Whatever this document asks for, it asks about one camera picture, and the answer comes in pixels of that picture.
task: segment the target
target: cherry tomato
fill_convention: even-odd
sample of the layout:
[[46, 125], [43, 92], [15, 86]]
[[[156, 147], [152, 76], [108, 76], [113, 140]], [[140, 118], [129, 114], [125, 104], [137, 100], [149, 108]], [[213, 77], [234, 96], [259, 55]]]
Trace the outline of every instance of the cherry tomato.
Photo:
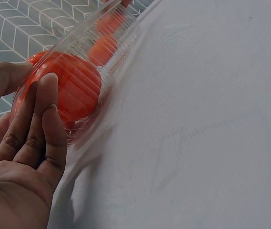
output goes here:
[[102, 36], [88, 51], [89, 60], [96, 66], [105, 65], [117, 50], [117, 42], [111, 36]]
[[97, 22], [97, 31], [102, 35], [111, 35], [121, 26], [125, 18], [120, 13], [109, 14]]
[[65, 124], [71, 124], [91, 115], [98, 105], [101, 91], [101, 76], [90, 63], [64, 53], [50, 56], [28, 78], [24, 92], [19, 96], [16, 109], [25, 98], [30, 84], [48, 73], [58, 76], [58, 112]]
[[[26, 63], [33, 63], [33, 65], [36, 65], [36, 63], [47, 53], [49, 52], [49, 50], [43, 51], [43, 52], [39, 52], [36, 53], [35, 55], [32, 55], [27, 61]], [[52, 52], [50, 56], [48, 56], [48, 61], [53, 60], [53, 59], [57, 59], [58, 57], [60, 58], [66, 58], [71, 60], [72, 57], [74, 57], [77, 60], [81, 60], [78, 56], [73, 55], [70, 56], [68, 54], [62, 53], [62, 52]]]
[[26, 63], [32, 63], [33, 65], [36, 65], [36, 63], [48, 52], [48, 50], [36, 53], [35, 55], [32, 55], [30, 58], [27, 59]]

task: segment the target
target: gray patterned fabric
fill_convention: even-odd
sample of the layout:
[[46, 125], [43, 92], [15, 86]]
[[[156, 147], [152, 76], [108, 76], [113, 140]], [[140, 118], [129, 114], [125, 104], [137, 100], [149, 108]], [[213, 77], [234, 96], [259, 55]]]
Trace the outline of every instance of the gray patterned fabric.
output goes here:
[[[85, 19], [98, 0], [0, 0], [0, 62], [22, 63], [51, 48]], [[153, 0], [134, 0], [128, 10], [139, 16]], [[0, 117], [11, 109], [13, 95], [0, 100]]]

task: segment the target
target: white sheet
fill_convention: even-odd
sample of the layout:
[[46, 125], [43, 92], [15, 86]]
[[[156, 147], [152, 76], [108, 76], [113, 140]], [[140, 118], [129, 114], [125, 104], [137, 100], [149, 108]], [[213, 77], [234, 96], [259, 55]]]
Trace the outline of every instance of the white sheet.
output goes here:
[[142, 26], [49, 228], [271, 229], [271, 0], [163, 0]]

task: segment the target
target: clear plastic container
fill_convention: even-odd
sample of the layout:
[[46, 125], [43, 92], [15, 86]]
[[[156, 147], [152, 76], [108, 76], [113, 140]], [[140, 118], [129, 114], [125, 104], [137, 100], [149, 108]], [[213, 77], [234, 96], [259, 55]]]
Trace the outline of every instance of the clear plastic container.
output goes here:
[[84, 131], [93, 131], [92, 124], [115, 86], [115, 75], [140, 31], [136, 18], [120, 0], [103, 4], [53, 48], [34, 57], [41, 58], [15, 94], [10, 122], [29, 86], [45, 74], [55, 72], [59, 78], [58, 111], [68, 144]]

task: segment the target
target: hand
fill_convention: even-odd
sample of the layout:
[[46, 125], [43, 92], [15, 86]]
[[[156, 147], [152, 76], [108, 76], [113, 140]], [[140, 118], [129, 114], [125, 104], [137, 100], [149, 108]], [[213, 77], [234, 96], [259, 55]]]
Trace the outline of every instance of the hand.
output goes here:
[[[0, 64], [0, 97], [10, 94], [31, 70]], [[0, 119], [0, 229], [42, 229], [65, 168], [67, 139], [57, 112], [58, 78], [33, 83], [9, 127]]]

